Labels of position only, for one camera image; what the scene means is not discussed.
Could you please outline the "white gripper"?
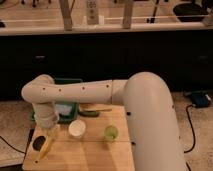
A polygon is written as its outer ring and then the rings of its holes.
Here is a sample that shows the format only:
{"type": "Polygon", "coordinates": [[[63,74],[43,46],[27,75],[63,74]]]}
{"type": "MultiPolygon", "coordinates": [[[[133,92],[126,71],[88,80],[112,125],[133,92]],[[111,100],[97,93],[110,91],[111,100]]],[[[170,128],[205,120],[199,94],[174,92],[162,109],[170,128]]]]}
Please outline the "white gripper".
{"type": "Polygon", "coordinates": [[[59,121],[59,115],[55,110],[54,102],[47,103],[33,103],[34,118],[36,124],[42,129],[50,129],[50,135],[57,137],[60,133],[60,126],[56,125],[59,121]]]}

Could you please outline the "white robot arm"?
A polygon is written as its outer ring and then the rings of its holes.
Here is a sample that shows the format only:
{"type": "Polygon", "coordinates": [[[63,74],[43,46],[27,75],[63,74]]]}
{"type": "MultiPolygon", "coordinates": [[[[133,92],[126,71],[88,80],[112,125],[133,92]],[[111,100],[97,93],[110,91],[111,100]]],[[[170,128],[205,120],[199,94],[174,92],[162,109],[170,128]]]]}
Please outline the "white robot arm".
{"type": "Polygon", "coordinates": [[[57,84],[43,74],[25,84],[21,95],[33,105],[36,123],[43,129],[56,125],[57,101],[122,105],[134,143],[135,171],[187,170],[170,90],[154,73],[73,84],[57,84]]]}

